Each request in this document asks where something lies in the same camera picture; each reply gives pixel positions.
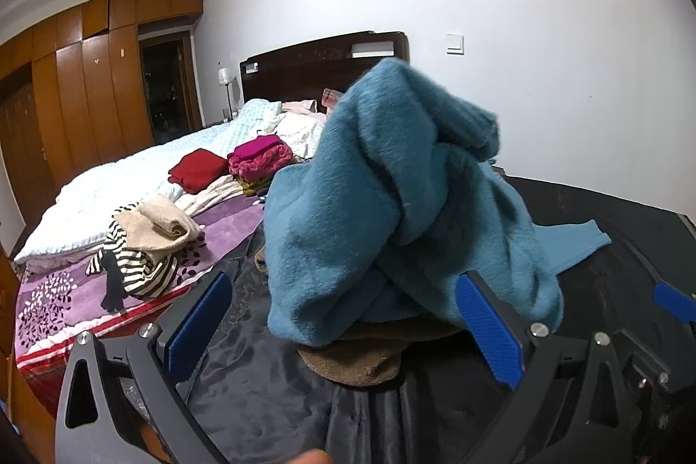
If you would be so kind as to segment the person left hand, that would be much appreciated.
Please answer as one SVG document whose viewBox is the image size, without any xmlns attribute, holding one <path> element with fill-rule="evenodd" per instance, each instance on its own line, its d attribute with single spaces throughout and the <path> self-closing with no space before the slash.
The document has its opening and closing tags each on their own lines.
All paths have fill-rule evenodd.
<svg viewBox="0 0 696 464">
<path fill-rule="evenodd" d="M 290 459 L 287 464 L 331 464 L 333 459 L 327 452 L 320 449 L 312 449 Z"/>
</svg>

